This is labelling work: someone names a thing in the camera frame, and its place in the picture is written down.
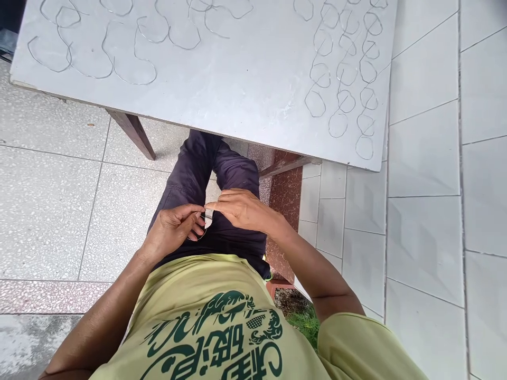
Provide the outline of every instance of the hand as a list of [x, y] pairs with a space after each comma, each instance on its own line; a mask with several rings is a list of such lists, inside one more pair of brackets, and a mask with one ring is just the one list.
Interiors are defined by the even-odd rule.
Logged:
[[220, 211], [234, 227], [264, 232], [270, 235], [284, 217], [262, 203], [251, 191], [233, 188], [222, 191], [218, 202], [204, 205]]
[[204, 234], [201, 228], [205, 225], [201, 218], [201, 212], [204, 211], [204, 207], [194, 204], [160, 210], [138, 255], [157, 263], [176, 251], [187, 237], [197, 241], [196, 235]]

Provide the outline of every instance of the dark pants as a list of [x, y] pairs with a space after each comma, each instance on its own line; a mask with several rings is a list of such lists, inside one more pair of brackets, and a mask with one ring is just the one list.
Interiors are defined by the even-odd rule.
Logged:
[[[253, 160], [232, 151], [220, 136], [191, 130], [181, 146], [178, 161], [167, 180], [149, 228], [160, 210], [185, 203], [204, 205], [211, 170], [217, 174], [221, 190], [243, 188], [259, 197], [259, 171]], [[246, 259], [262, 278], [267, 279], [270, 276], [269, 264], [262, 259], [265, 250], [265, 234], [236, 228], [222, 213], [214, 211], [213, 222], [201, 239], [197, 242], [185, 240], [154, 269], [186, 256], [225, 253]]]

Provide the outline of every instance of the yellow t-shirt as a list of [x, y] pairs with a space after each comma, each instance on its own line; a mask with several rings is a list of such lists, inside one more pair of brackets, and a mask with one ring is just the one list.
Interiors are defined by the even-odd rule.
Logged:
[[170, 262], [148, 278], [125, 342], [93, 380], [426, 379], [383, 324], [338, 313], [316, 354], [235, 255]]

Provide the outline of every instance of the green plant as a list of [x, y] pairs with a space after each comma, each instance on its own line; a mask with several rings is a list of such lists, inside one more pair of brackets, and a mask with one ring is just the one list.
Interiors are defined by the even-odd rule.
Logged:
[[321, 324], [317, 319], [313, 305], [308, 305], [304, 312], [290, 314], [287, 317], [287, 322], [297, 328], [317, 352], [317, 337]]

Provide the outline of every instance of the tiled floor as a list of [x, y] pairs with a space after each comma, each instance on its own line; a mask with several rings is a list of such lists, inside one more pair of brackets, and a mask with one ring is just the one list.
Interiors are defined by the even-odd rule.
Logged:
[[304, 167], [299, 233], [430, 379], [504, 379], [507, 2], [398, 0], [396, 22], [386, 162]]
[[[506, 4], [398, 0], [382, 170], [303, 168], [299, 233], [431, 380], [507, 373]], [[25, 379], [143, 240], [188, 130], [143, 120], [148, 161], [103, 110], [19, 90], [7, 72], [0, 355], [14, 361], [0, 377]]]

